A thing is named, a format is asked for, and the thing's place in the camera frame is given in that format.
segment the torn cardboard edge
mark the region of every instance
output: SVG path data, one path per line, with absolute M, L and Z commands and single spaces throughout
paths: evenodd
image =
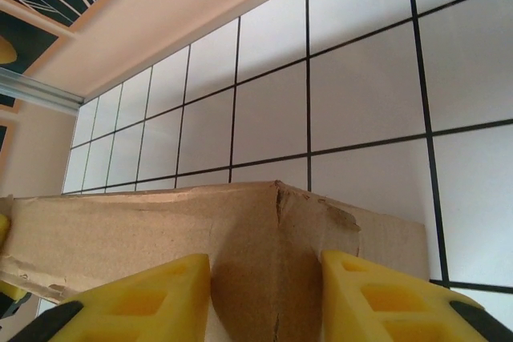
M 205 340 L 316 340 L 324 249 L 428 277 L 421 224 L 278 181 L 0 199 L 6 207 L 11 229 L 0 279 L 52 301 L 187 254 L 209 254 Z

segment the ceiling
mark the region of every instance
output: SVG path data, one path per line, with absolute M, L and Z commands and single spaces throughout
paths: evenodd
M 87 0 L 85 9 L 66 1 L 79 14 L 16 0 L 0 0 L 0 11 L 56 37 L 25 74 L 93 97 L 266 0 Z

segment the cardboard box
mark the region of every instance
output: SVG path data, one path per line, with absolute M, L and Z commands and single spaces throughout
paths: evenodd
M 208 253 L 207 341 L 317 340 L 323 249 L 428 278 L 421 224 L 280 182 L 3 199 L 0 210 L 12 222 L 0 279 L 56 302 Z

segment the white tiled wall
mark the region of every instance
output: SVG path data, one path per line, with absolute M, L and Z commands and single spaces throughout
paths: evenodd
M 84 106 L 63 192 L 310 187 L 424 223 L 513 328 L 512 31 L 513 0 L 269 0 Z

